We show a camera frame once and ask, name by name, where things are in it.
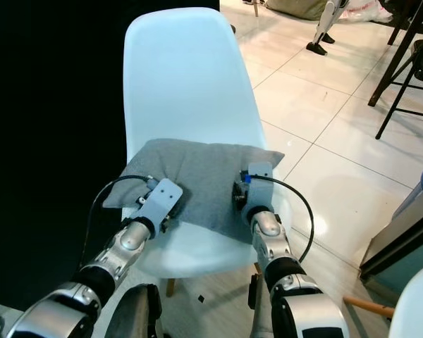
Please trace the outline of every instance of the black folding chair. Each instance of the black folding chair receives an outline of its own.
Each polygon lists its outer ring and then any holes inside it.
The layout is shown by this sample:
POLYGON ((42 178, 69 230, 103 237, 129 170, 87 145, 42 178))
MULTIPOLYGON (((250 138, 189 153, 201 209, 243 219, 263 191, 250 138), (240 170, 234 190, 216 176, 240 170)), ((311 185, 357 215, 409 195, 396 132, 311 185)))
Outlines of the black folding chair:
POLYGON ((381 138, 382 132, 384 131, 384 129, 386 129, 387 123, 389 122, 390 118, 392 117, 394 111, 402 111, 403 113, 409 113, 409 114, 423 116, 423 113, 419 113, 417 111, 409 111, 407 109, 397 108, 398 103, 400 102, 401 97, 403 96, 404 91, 406 90, 407 87, 416 88, 416 89, 423 89, 423 87, 418 87, 418 86, 414 86, 412 84, 409 84, 410 79, 412 78, 413 75, 418 80, 423 81, 423 40, 417 40, 416 42, 414 42, 414 44, 412 45, 412 55, 411 55, 411 57, 404 63, 404 65, 402 65, 400 67, 400 69, 398 69, 398 71, 393 75, 393 77, 391 79, 391 84, 392 85, 394 85, 394 84, 400 85, 401 89, 398 92, 398 95, 396 96, 396 99, 393 102, 392 107, 388 111, 386 119, 384 120, 381 128, 379 129, 379 131, 376 135, 376 139, 381 138), (407 77, 406 77, 404 83, 394 82, 395 79, 399 76, 399 74, 401 74, 404 71, 404 69, 406 69, 406 67, 410 63, 412 63, 412 67, 409 71, 409 74, 407 74, 407 77))

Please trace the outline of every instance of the black metal frame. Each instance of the black metal frame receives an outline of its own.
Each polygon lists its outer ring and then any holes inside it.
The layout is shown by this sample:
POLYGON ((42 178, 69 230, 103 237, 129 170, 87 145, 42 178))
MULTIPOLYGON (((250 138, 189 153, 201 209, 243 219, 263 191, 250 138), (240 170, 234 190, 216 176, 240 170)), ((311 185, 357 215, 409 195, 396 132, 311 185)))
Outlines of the black metal frame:
POLYGON ((386 129, 387 123, 391 119, 394 111, 401 111, 403 113, 409 113, 409 114, 413 114, 413 115, 423 116, 423 113, 420 113, 420 112, 417 112, 417 111, 410 111, 410 110, 407 110, 407 109, 397 108, 397 106, 398 106, 401 98, 403 97, 403 94, 404 94, 407 87, 423 90, 423 87, 414 86, 412 84, 409 84, 410 79, 412 78, 414 73, 417 71, 417 65, 416 65, 415 61, 417 60, 417 58, 418 58, 418 56, 419 56, 419 54, 422 50, 423 50, 423 43, 412 53, 411 57, 409 57, 409 59, 406 62, 404 62, 404 64, 400 67, 400 69, 398 69, 398 71, 392 76, 392 78, 390 80, 390 84, 400 85, 401 89, 398 92, 398 95, 396 96, 395 101, 392 104, 392 107, 388 111, 386 118, 382 122, 382 126, 379 128, 379 131, 376 134, 376 139, 381 138, 381 135, 384 132, 384 130, 386 129), (409 73, 407 74, 407 77, 406 77, 404 83, 395 82, 395 79, 399 76, 399 74, 401 74, 404 71, 404 69, 406 69, 406 67, 410 63, 412 63, 412 68, 410 69, 409 73))

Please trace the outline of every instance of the blue bucket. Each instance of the blue bucket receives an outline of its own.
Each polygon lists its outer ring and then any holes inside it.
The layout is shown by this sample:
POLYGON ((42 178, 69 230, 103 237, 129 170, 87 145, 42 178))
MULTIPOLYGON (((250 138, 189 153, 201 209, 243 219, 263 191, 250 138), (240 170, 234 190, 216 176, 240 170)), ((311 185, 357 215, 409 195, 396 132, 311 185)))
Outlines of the blue bucket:
POLYGON ((396 209, 396 211, 393 213, 392 219, 396 218, 400 213, 404 211, 421 193, 423 192, 423 173, 422 177, 420 179, 419 184, 412 190, 412 192, 409 194, 409 196, 406 197, 404 202, 396 209))

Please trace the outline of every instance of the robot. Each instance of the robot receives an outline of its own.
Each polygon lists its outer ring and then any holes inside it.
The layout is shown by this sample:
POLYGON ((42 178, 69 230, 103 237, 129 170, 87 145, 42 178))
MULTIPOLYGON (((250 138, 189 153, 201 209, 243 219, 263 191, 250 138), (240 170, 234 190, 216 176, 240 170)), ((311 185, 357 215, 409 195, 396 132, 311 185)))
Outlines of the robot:
MULTIPOLYGON (((251 338, 349 337, 337 305, 323 293, 292 255, 285 229, 271 205, 270 163, 251 163, 234 184, 233 200, 250 227, 262 275, 252 276, 249 306, 255 310, 251 338)), ((8 338, 89 338, 101 309, 142 253, 145 242, 162 235, 182 189, 151 177, 148 196, 123 221, 123 228, 73 279, 31 306, 8 338)), ((111 319, 106 338, 163 338, 157 286, 128 290, 111 319)))
POLYGON ((327 44, 333 44, 336 40, 332 39, 327 33, 332 25, 338 20, 340 15, 349 4, 349 0, 328 0, 324 11, 319 19, 317 33, 312 42, 309 42, 306 49, 319 55, 327 55, 327 51, 319 45, 321 41, 327 44))

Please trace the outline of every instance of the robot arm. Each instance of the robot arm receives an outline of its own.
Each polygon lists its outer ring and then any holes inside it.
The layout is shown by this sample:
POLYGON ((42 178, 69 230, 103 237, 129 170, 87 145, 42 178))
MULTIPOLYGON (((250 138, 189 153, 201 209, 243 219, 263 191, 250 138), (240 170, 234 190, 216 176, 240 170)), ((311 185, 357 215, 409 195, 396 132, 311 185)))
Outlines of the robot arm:
MULTIPOLYGON (((292 254, 286 231, 271 205, 273 183, 251 176, 272 177, 270 163, 252 163, 242 182, 234 189, 243 221, 252 231, 252 245, 262 269, 271 302, 271 313, 257 313, 255 320, 263 323, 264 332, 251 337, 349 337, 343 315, 337 305, 323 293, 302 269, 292 254), (266 319, 271 315, 272 333, 266 333, 266 319)), ((256 295, 259 301, 263 297, 256 295)), ((266 304, 259 304, 266 309, 266 304)))
POLYGON ((8 338, 91 337, 101 309, 137 260, 145 242, 160 233, 162 223, 183 191, 168 179, 160 181, 142 207, 123 221, 124 228, 73 281, 31 306, 16 322, 8 338))
POLYGON ((319 55, 326 55, 327 51, 319 45, 321 41, 328 44, 335 42, 327 32, 331 29, 332 25, 338 20, 346 6, 349 4, 349 0, 328 0, 324 7, 324 11, 319 19, 317 26, 317 33, 312 42, 310 42, 306 49, 313 51, 319 55))

